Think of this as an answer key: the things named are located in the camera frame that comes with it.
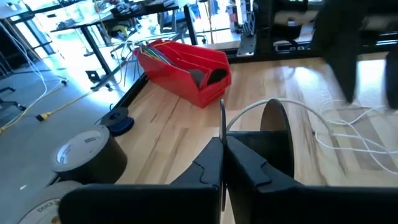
tape roll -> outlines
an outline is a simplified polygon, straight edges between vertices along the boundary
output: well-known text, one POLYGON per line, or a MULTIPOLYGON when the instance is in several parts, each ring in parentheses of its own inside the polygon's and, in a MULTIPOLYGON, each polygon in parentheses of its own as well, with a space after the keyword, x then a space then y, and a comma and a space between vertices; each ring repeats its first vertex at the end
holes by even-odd
POLYGON ((56 150, 52 160, 53 171, 63 180, 82 184, 115 183, 127 165, 127 156, 102 125, 73 137, 56 150))
POLYGON ((61 224, 58 217, 58 206, 61 198, 81 186, 82 184, 78 182, 64 181, 46 187, 30 200, 24 200, 18 204, 9 223, 61 224))
POLYGON ((123 107, 113 108, 109 113, 101 119, 101 125, 110 127, 119 124, 129 115, 129 110, 123 107))
POLYGON ((128 132, 134 125, 134 119, 130 118, 128 114, 127 108, 114 108, 101 119, 101 124, 109 129, 112 136, 120 136, 128 132))

white cord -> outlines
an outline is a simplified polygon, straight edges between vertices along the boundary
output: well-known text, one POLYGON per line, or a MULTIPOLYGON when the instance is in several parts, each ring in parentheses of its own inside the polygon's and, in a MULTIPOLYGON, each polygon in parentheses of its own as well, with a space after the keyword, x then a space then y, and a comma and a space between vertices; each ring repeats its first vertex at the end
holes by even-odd
POLYGON ((32 71, 41 79, 43 86, 44 86, 44 92, 35 100, 33 101, 31 104, 29 104, 29 106, 26 108, 25 111, 21 112, 20 114, 18 114, 16 117, 14 117, 13 119, 11 119, 7 124, 5 124, 2 128, 8 127, 10 126, 10 124, 15 123, 15 121, 19 120, 32 106, 34 106, 39 100, 41 100, 46 94, 48 93, 52 93, 53 91, 56 90, 56 88, 59 86, 59 84, 53 89, 51 90, 51 92, 48 92, 48 88, 47 88, 47 84, 45 83, 44 77, 43 75, 40 73, 40 70, 35 66, 35 64, 31 61, 31 59, 29 58, 26 49, 24 48, 23 44, 19 42, 18 39, 16 39, 14 36, 12 36, 9 31, 4 27, 4 25, 2 23, 0 23, 0 26, 2 27, 2 29, 5 31, 5 33, 11 38, 11 40, 13 41, 13 43, 15 44, 15 46, 21 51, 21 53, 23 54, 23 56, 26 58, 29 66, 31 67, 32 71))
MULTIPOLYGON (((325 105, 330 104, 330 103, 334 103, 334 102, 337 102, 337 101, 343 101, 343 100, 331 100, 331 101, 328 101, 328 102, 324 103, 324 104, 321 106, 320 112, 319 112, 319 113, 317 113, 316 111, 314 111, 313 109, 309 108, 307 105, 305 105, 305 104, 303 104, 302 102, 299 102, 299 101, 289 100, 289 99, 285 99, 285 98, 281 98, 281 99, 277 99, 277 100, 279 100, 279 101, 281 101, 281 102, 285 102, 285 103, 293 103, 293 104, 302 106, 302 107, 304 107, 305 109, 311 111, 311 112, 312 112, 316 117, 318 117, 318 118, 322 121, 322 123, 326 126, 326 128, 327 128, 327 130, 328 130, 328 134, 331 136, 331 138, 333 138, 333 137, 346 137, 346 138, 360 139, 360 140, 362 140, 363 144, 364 144, 365 147, 366 147, 366 149, 353 149, 353 148, 348 148, 348 147, 333 147, 333 146, 328 146, 328 145, 326 145, 325 143, 321 142, 321 140, 319 140, 319 138, 318 138, 319 133, 318 133, 318 132, 315 132, 315 139, 316 139, 322 146, 324 146, 325 148, 328 148, 328 149, 337 149, 337 150, 350 150, 350 151, 356 151, 356 152, 367 152, 367 153, 370 153, 370 155, 371 155, 371 157, 373 158, 373 160, 374 160, 381 168, 383 168, 385 171, 387 171, 387 172, 389 172, 389 173, 391 173, 391 174, 398 175, 398 172, 394 172, 394 171, 388 169, 387 167, 383 166, 383 165, 378 161, 378 159, 375 158, 374 155, 373 155, 373 154, 388 154, 388 155, 392 155, 392 154, 398 154, 398 151, 388 151, 388 149, 385 148, 384 146, 382 146, 382 145, 380 145, 380 144, 378 144, 378 143, 376 143, 376 142, 374 142, 374 141, 372 141, 372 140, 363 138, 363 137, 358 133, 358 131, 354 128, 354 126, 353 126, 354 123, 358 122, 360 119, 363 118, 363 116, 365 116, 365 115, 368 114, 369 112, 371 112, 371 111, 376 111, 376 110, 381 109, 381 108, 385 108, 385 106, 371 107, 371 106, 361 106, 361 105, 358 105, 358 104, 353 104, 354 106, 358 106, 359 108, 366 108, 366 109, 369 109, 369 110, 367 110, 367 111, 365 111, 363 114, 359 115, 359 116, 358 116, 356 119, 354 119, 353 121, 347 122, 347 121, 344 121, 344 120, 342 120, 342 119, 326 120, 326 119, 322 116, 322 113, 324 112, 323 108, 325 107, 325 105), (329 124, 342 125, 342 126, 349 126, 349 127, 351 127, 351 128, 354 130, 354 132, 355 132, 357 135, 356 135, 356 136, 352 136, 352 135, 347 135, 347 134, 335 134, 335 133, 333 132, 333 130, 330 128, 330 125, 329 125, 329 124), (377 146, 377 147, 380 147, 381 149, 385 150, 385 152, 370 150, 370 148, 369 148, 367 142, 370 143, 370 144, 373 144, 373 145, 375 145, 375 146, 377 146)), ((266 103, 268 103, 268 101, 269 101, 269 100, 261 100, 261 101, 258 101, 257 103, 253 103, 253 104, 247 106, 245 109, 243 109, 238 115, 236 115, 236 116, 228 123, 228 125, 227 125, 227 127, 226 127, 227 131, 229 131, 229 130, 231 129, 232 125, 233 125, 244 113, 246 113, 247 111, 249 111, 249 110, 251 110, 251 109, 253 109, 253 108, 255 108, 255 107, 259 106, 259 105, 266 104, 266 103)))

black table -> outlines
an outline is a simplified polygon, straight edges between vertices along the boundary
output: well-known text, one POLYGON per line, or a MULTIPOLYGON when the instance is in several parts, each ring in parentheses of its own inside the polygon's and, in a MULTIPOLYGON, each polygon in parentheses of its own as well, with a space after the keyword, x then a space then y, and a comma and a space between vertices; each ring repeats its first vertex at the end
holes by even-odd
MULTIPOLYGON (((104 16, 102 19, 103 23, 107 23, 107 22, 115 22, 115 21, 125 21, 134 17, 140 17, 140 16, 145 16, 145 15, 149 15, 149 14, 155 14, 155 13, 161 13, 161 12, 167 12, 170 10, 177 10, 183 7, 184 10, 184 14, 185 14, 185 20, 187 22, 187 28, 189 31, 189 36, 191 39, 191 43, 192 45, 197 45, 197 37, 196 37, 196 33, 195 30, 193 29, 193 24, 192 24, 192 18, 191 18, 191 14, 189 12, 189 7, 188 7, 188 1, 187 0, 183 0, 183 1, 178 1, 175 0, 175 2, 167 7, 162 7, 159 8, 157 7, 156 9, 148 9, 146 7, 143 7, 140 11, 131 13, 131 14, 126 14, 123 15, 122 17, 114 17, 112 14, 109 13, 109 15, 104 16)), ((94 26, 94 25, 98 25, 101 24, 101 21, 99 18, 97 19, 93 19, 90 21, 82 21, 82 22, 78 22, 76 24, 72 24, 70 26, 66 26, 66 27, 62 27, 56 30, 53 30, 51 32, 58 32, 61 30, 68 30, 68 29, 81 29, 81 32, 83 33, 83 35, 85 36, 87 42, 89 43, 90 47, 93 49, 94 54, 96 55, 99 63, 101 64, 102 68, 105 71, 105 75, 103 75, 102 77, 100 77, 98 74, 96 74, 96 72, 93 71, 86 71, 87 74, 91 76, 94 76, 98 79, 98 81, 95 83, 95 86, 92 87, 92 89, 97 88, 101 85, 103 85, 109 77, 113 76, 116 72, 118 72, 118 70, 120 69, 120 66, 116 67, 114 70, 111 70, 110 67, 108 66, 108 64, 106 63, 102 53, 100 52, 99 47, 97 46, 94 37, 92 36, 92 34, 89 32, 88 27, 89 26, 94 26)))

red tray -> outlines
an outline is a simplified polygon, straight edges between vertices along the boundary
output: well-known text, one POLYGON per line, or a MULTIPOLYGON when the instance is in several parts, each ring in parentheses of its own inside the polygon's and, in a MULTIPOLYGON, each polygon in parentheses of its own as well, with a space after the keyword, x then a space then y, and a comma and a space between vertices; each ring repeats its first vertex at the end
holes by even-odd
POLYGON ((225 88, 231 84, 231 71, 224 52, 210 50, 172 41, 156 40, 150 47, 162 52, 174 65, 137 53, 138 61, 144 68, 149 80, 166 90, 185 98, 201 108, 224 95, 225 88), (227 71, 221 81, 211 85, 195 84, 187 69, 199 69, 205 74, 205 82, 214 69, 227 71))

floor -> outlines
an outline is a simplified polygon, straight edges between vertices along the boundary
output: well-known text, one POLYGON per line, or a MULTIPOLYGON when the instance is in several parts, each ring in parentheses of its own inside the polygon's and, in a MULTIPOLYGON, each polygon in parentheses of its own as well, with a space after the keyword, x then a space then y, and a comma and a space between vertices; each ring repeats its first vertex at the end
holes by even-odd
MULTIPOLYGON (((382 78, 385 54, 362 55, 358 63, 356 103, 383 105, 382 78)), ((315 111, 324 103, 342 99, 334 76, 322 59, 309 58, 278 62, 231 65, 232 85, 224 94, 227 121, 247 105, 268 98, 304 102, 315 111)), ((368 153, 338 151, 331 145, 324 125, 306 109, 284 104, 292 128, 295 152, 295 179, 305 185, 396 187, 398 177, 384 171, 368 153)), ((246 113, 234 130, 259 130, 263 106, 246 113)), ((364 112, 344 103, 328 105, 326 119, 352 121, 364 112)), ((136 123, 127 134, 117 137, 129 162, 118 184, 168 184, 178 177, 200 153, 211 137, 218 135, 219 108, 215 101, 199 109, 188 101, 149 82, 129 106, 136 123)), ((355 125, 360 135, 393 151, 398 147, 398 115, 388 110, 373 111, 355 125)), ((349 127, 333 126, 336 133, 354 134, 349 127)), ((338 138, 340 147, 366 149, 358 139, 338 138)), ((382 149, 370 145, 370 150, 382 149)), ((376 154, 380 163, 398 172, 398 160, 376 154)), ((231 205, 222 223, 234 223, 231 205)))
MULTIPOLYGON (((37 62, 41 70, 49 68, 43 62, 37 62)), ((43 189, 55 177, 51 169, 51 156, 58 147, 79 133, 80 129, 93 125, 100 117, 109 111, 111 104, 117 103, 128 91, 138 74, 134 76, 135 63, 129 63, 126 75, 126 86, 120 81, 124 75, 118 72, 109 83, 114 85, 114 91, 101 89, 92 93, 64 110, 53 114, 44 122, 37 121, 34 116, 53 111, 59 106, 84 95, 93 85, 87 78, 83 68, 72 67, 54 72, 42 72, 49 90, 59 83, 55 75, 69 79, 68 85, 59 91, 43 98, 36 103, 25 116, 13 127, 0 134, 0 223, 5 223, 12 214, 15 203, 25 201, 39 190, 43 189)), ((18 101, 29 105, 43 92, 41 79, 30 68, 16 70, 19 73, 0 80, 0 88, 12 86, 14 93, 0 93, 0 98, 8 101, 18 101)), ((20 113, 15 107, 0 110, 0 127, 20 113)))

